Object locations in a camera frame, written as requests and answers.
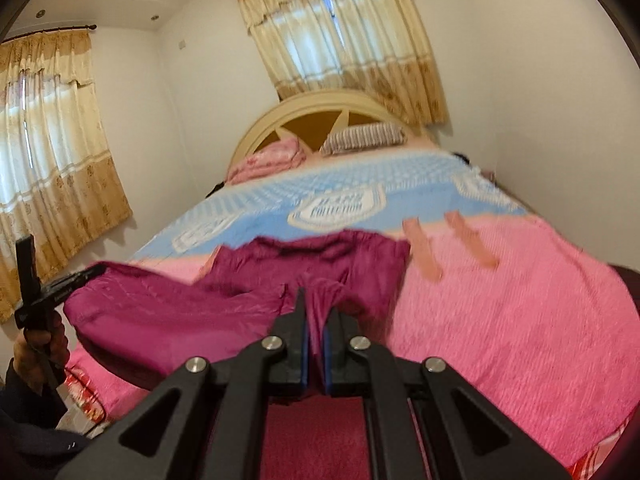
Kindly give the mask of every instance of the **arched headboard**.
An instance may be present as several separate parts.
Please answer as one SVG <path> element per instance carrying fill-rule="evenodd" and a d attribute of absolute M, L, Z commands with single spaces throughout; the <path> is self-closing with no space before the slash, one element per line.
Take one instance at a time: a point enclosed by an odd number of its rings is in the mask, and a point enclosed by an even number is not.
<path fill-rule="evenodd" d="M 316 152 L 331 132 L 379 122 L 397 123 L 405 132 L 431 137 L 425 128 L 404 124 L 362 92 L 317 90 L 290 97 L 255 121 L 238 143 L 229 167 L 277 140 L 295 136 L 307 152 Z"/>

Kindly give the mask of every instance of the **metal screw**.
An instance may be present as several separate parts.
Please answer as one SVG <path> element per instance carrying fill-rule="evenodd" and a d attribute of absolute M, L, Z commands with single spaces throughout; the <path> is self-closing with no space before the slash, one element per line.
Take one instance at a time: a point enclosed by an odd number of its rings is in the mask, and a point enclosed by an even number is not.
<path fill-rule="evenodd" d="M 276 335 L 268 335 L 262 340 L 262 348 L 265 350 L 277 350 L 282 346 L 282 339 Z"/>
<path fill-rule="evenodd" d="M 349 341 L 349 345 L 354 350 L 366 350 L 371 346 L 371 341 L 369 341 L 368 337 L 357 335 L 356 337 L 351 338 L 351 341 Z"/>
<path fill-rule="evenodd" d="M 207 360 L 203 357 L 192 357 L 184 365 L 192 374 L 197 374 L 207 367 Z"/>
<path fill-rule="evenodd" d="M 435 374 L 439 374 L 443 372 L 447 368 L 446 362 L 439 357 L 429 357 L 424 362 L 424 367 L 427 368 L 428 371 L 433 372 Z"/>

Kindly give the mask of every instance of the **garment sleeve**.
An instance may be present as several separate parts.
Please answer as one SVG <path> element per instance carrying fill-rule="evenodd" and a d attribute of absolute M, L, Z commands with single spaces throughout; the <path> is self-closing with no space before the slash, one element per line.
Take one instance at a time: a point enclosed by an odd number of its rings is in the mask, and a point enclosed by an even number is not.
<path fill-rule="evenodd" d="M 42 395 L 27 386 L 15 372 L 13 359 L 6 372 L 4 390 L 0 391 L 0 410 L 14 422 L 33 424 L 40 428 L 55 428 L 66 413 L 64 402 L 48 385 L 43 387 Z"/>

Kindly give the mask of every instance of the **human hand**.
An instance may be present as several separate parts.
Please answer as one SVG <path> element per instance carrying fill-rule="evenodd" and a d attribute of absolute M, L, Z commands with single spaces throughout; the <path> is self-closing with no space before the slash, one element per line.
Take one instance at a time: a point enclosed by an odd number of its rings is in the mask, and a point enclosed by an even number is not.
<path fill-rule="evenodd" d="M 53 332 L 46 330 L 22 330 L 14 343 L 14 370 L 18 376 L 37 394 L 42 394 L 42 387 L 47 383 L 44 370 L 40 366 L 37 353 L 30 344 L 42 349 L 50 343 L 50 359 L 60 366 L 69 361 L 69 339 L 65 336 L 65 326 L 59 313 L 53 315 Z"/>

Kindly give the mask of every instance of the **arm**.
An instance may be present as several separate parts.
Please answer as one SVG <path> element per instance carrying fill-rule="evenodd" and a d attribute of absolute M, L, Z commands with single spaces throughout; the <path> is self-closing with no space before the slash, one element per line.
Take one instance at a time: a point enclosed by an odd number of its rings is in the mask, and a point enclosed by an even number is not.
<path fill-rule="evenodd" d="M 47 385 L 44 372 L 38 364 L 38 348 L 50 342 L 51 359 L 60 365 L 69 360 L 68 339 L 60 314 L 54 318 L 54 331 L 27 330 L 14 344 L 14 359 L 6 373 L 6 386 L 0 392 L 0 410 L 15 422 L 33 424 L 41 428 L 55 428 L 66 407 Z"/>

